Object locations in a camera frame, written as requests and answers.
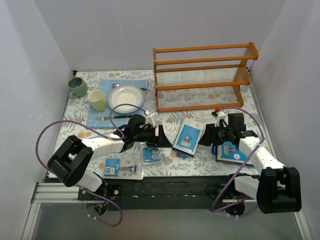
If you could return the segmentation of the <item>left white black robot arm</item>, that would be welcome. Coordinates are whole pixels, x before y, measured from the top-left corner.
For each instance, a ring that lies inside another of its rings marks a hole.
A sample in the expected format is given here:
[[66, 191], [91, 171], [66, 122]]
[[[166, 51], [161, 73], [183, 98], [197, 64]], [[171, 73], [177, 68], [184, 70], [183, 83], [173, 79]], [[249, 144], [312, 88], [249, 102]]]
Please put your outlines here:
[[87, 169], [92, 159], [113, 153], [122, 153], [135, 143], [148, 147], [171, 148], [162, 125], [147, 122], [150, 118], [134, 114], [109, 136], [93, 139], [69, 136], [48, 160], [47, 167], [66, 187], [79, 186], [89, 191], [95, 200], [106, 196], [107, 183], [101, 176]]

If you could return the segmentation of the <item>white blue harrys razor box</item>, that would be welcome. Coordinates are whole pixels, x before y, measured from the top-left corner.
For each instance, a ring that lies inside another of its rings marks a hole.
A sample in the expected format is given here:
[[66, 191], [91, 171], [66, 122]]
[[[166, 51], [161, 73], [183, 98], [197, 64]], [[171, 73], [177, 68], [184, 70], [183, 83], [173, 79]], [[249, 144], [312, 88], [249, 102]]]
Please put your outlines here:
[[218, 163], [242, 165], [247, 156], [239, 151], [231, 142], [224, 142], [221, 145], [212, 145], [211, 152]]

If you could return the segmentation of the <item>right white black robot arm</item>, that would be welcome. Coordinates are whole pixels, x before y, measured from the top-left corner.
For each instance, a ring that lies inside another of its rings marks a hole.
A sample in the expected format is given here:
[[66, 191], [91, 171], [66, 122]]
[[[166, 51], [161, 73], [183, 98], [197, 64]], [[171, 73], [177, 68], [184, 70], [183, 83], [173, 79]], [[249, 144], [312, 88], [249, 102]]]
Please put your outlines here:
[[302, 208], [300, 173], [295, 167], [287, 167], [278, 161], [262, 145], [263, 134], [248, 130], [245, 110], [225, 114], [220, 109], [212, 112], [215, 123], [205, 126], [199, 141], [202, 146], [219, 146], [230, 142], [246, 155], [246, 160], [229, 177], [210, 207], [212, 213], [224, 193], [232, 199], [246, 195], [256, 200], [264, 214], [299, 212]]

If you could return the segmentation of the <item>orange wooden shelf rack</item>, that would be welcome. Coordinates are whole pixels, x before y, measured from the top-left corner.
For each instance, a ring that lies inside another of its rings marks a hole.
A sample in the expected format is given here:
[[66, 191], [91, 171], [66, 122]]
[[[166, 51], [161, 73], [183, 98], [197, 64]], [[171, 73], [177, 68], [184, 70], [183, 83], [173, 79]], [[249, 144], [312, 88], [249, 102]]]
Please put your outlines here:
[[159, 113], [242, 107], [251, 84], [247, 63], [259, 58], [253, 42], [153, 49]]

